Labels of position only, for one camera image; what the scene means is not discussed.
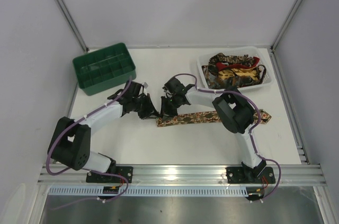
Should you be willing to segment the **floral patterned tie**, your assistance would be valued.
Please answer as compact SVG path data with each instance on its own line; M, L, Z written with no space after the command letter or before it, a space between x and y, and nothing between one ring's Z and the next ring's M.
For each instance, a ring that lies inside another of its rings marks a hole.
M267 113L264 109L260 109L261 121L260 124L267 124L272 116ZM258 115L253 115L254 123L258 121ZM184 124L201 124L201 123L221 123L221 119L217 114L217 111L206 111L189 114L179 114L173 118L157 118L157 127L169 127Z

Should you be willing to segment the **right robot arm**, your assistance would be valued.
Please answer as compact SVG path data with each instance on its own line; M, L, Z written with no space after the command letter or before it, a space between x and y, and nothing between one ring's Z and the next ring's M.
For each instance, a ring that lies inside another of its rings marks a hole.
M163 87L165 96L161 97L161 120L173 121L178 118L178 108L184 105L203 105L216 110L223 126L235 134L238 145L243 151L241 170L249 182L254 182L266 167L266 161L258 155L253 130L258 125L254 122L254 108L250 100L236 87L226 90L198 88L194 84L183 85L172 77Z

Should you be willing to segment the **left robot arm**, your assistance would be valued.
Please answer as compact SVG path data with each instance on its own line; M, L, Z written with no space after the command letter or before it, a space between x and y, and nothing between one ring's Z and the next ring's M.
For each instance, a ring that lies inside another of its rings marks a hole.
M109 96L107 101L78 119L62 117L53 133L46 160L48 174L56 176L73 169L84 169L103 174L112 166L113 159L91 151L92 136L103 127L124 115L135 112L139 118L156 119L160 113L154 107L146 84L128 81L123 89Z

